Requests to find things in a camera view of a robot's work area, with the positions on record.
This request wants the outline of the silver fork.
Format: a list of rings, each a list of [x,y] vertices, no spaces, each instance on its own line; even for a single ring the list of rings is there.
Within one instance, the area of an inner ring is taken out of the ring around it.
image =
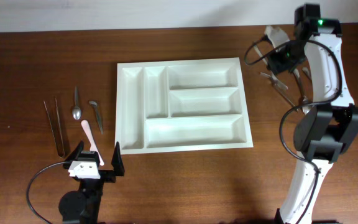
[[[289,97],[286,90],[281,90],[280,88],[273,87],[284,99],[285,101],[293,108],[295,104],[293,100]]]
[[[259,57],[262,57],[262,53],[260,52],[258,47],[254,47],[254,50],[256,51],[256,53],[258,54]],[[263,58],[262,60],[263,60],[264,64],[267,66],[268,65],[267,59]],[[280,88],[281,90],[288,90],[288,87],[286,86],[286,84],[282,83],[275,76],[275,74],[273,72],[270,71],[270,74],[260,72],[260,75],[262,75],[265,78],[268,78],[272,82],[273,87]]]

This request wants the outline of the large silver spoon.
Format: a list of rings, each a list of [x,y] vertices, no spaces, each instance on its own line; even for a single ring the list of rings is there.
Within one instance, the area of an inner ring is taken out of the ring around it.
[[[310,81],[312,81],[310,70],[307,67],[303,67],[302,72],[307,76]]]
[[[300,90],[300,99],[299,99],[299,104],[302,105],[302,111],[304,114],[308,114],[311,107],[308,106],[308,103],[309,103],[309,99],[307,98],[306,94],[305,94],[305,89],[303,88],[303,84],[301,82],[301,78],[300,78],[300,74],[299,74],[299,71],[295,68],[293,70],[293,74],[294,74],[294,77],[296,79],[296,82],[297,82],[297,85],[298,85],[298,88]]]

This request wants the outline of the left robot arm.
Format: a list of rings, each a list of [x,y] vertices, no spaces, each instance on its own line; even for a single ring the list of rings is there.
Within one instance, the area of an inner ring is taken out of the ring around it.
[[[84,142],[64,160],[62,167],[79,182],[77,190],[67,192],[58,205],[63,223],[97,223],[105,183],[114,183],[113,170],[100,170],[99,154],[84,150]]]

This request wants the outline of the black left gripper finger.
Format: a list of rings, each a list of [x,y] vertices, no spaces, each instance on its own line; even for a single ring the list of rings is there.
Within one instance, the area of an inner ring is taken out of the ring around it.
[[[84,148],[84,142],[80,141],[77,147],[75,148],[75,150],[71,152],[70,155],[65,159],[65,162],[76,161],[80,153],[83,151],[83,148]]]
[[[120,147],[119,142],[117,142],[114,147],[111,165],[113,167],[115,176],[124,176],[125,168],[124,168],[124,163],[123,163],[122,157],[121,157],[121,147]]]

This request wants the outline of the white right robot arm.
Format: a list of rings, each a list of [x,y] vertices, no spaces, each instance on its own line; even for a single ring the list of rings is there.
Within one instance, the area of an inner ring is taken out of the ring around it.
[[[342,30],[324,19],[318,4],[295,10],[294,39],[267,26],[259,54],[267,78],[308,62],[313,100],[301,100],[290,154],[296,168],[275,223],[311,223],[323,180],[358,133],[358,107],[347,88],[341,62]],[[238,58],[120,63],[117,66],[116,142],[123,154],[252,147],[245,89]]]

